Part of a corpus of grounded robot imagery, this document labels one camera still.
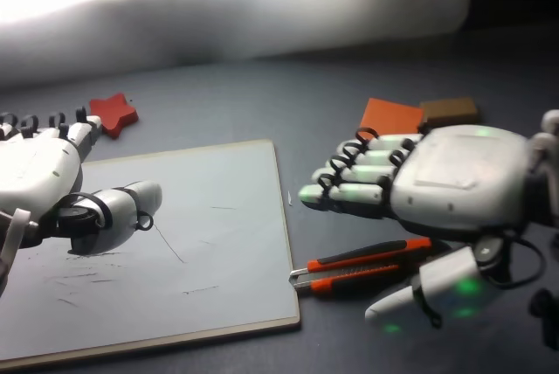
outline orange and black utility knife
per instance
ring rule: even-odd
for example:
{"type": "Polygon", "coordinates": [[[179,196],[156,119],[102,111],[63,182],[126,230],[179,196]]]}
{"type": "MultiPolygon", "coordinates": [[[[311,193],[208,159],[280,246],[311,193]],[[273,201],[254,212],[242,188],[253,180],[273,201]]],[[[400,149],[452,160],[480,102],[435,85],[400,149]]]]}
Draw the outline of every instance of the orange and black utility knife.
{"type": "Polygon", "coordinates": [[[306,268],[292,271],[289,281],[298,293],[352,292],[371,283],[393,280],[397,275],[412,275],[430,257],[448,250],[446,243],[432,239],[387,241],[310,260],[306,268]]]}

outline white robotic hand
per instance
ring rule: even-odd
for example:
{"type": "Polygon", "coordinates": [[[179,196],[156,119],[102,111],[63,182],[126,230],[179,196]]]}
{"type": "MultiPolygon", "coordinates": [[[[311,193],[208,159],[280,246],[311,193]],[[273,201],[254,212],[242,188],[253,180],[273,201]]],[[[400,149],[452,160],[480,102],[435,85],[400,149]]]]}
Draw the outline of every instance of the white robotic hand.
{"type": "Polygon", "coordinates": [[[559,111],[545,114],[542,130],[528,140],[474,125],[425,136],[360,128],[315,171],[316,184],[299,194],[310,208],[393,218],[409,232],[469,244],[424,264],[410,286],[370,306],[370,322],[388,331],[440,328],[542,274],[542,254],[520,236],[531,221],[559,226],[559,111]],[[535,274],[511,280],[512,244],[538,254],[535,274]]]}
{"type": "Polygon", "coordinates": [[[162,202],[156,183],[79,192],[81,164],[101,122],[84,108],[76,118],[67,125],[63,114],[52,115],[49,128],[39,128],[36,116],[26,116],[18,130],[14,114],[0,114],[0,294],[20,247],[62,237],[71,240],[71,253],[103,253],[153,224],[162,202]]]}

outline orange block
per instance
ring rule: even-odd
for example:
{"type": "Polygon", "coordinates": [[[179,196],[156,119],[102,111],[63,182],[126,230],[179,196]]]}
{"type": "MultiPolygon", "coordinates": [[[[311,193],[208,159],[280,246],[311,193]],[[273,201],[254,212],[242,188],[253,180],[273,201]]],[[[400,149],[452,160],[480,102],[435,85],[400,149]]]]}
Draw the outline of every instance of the orange block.
{"type": "Polygon", "coordinates": [[[369,99],[361,120],[361,126],[373,128],[379,135],[416,134],[422,118],[423,110],[421,107],[369,99]]]}

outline green light spot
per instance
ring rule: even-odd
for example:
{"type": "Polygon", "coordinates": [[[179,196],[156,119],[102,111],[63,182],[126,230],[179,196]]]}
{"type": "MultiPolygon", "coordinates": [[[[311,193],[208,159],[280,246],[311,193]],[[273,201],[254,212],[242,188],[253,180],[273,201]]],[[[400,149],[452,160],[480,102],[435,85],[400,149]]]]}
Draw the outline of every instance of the green light spot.
{"type": "Polygon", "coordinates": [[[402,329],[397,324],[387,324],[386,326],[384,326],[384,331],[386,333],[397,333],[401,332],[402,329]]]}
{"type": "Polygon", "coordinates": [[[461,295],[477,295],[481,291],[481,284],[477,280],[461,280],[456,284],[456,291],[461,295]]]}
{"type": "Polygon", "coordinates": [[[471,316],[475,315],[477,312],[478,312],[478,310],[476,310],[475,308],[464,307],[464,308],[459,308],[458,310],[456,310],[453,313],[453,315],[454,315],[454,317],[465,318],[465,317],[471,317],[471,316]]]}
{"type": "Polygon", "coordinates": [[[479,136],[490,136],[491,131],[487,128],[480,128],[475,134],[479,136]]]}

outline table surface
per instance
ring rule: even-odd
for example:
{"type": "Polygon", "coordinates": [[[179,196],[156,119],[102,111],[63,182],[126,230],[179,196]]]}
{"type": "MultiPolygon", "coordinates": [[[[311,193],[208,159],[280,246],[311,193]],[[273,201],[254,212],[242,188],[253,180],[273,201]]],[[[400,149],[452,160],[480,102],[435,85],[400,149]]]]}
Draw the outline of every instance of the table surface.
{"type": "MultiPolygon", "coordinates": [[[[276,147],[293,264],[390,239],[409,237],[393,221],[311,211],[297,199],[312,172],[352,137],[369,97],[418,105],[472,96],[484,121],[530,136],[557,107],[559,73],[547,56],[407,60],[267,60],[192,66],[125,75],[23,93],[5,93],[2,108],[20,116],[72,110],[92,98],[124,92],[140,121],[117,141],[103,137],[89,160],[269,138],[276,147]]],[[[553,232],[533,227],[546,246],[553,232]]],[[[527,313],[541,286],[556,287],[559,266],[544,280],[504,294],[465,328],[387,337],[363,314],[372,297],[300,300],[294,331],[182,346],[57,367],[64,373],[409,373],[553,372],[559,356],[542,346],[527,313]]]]}

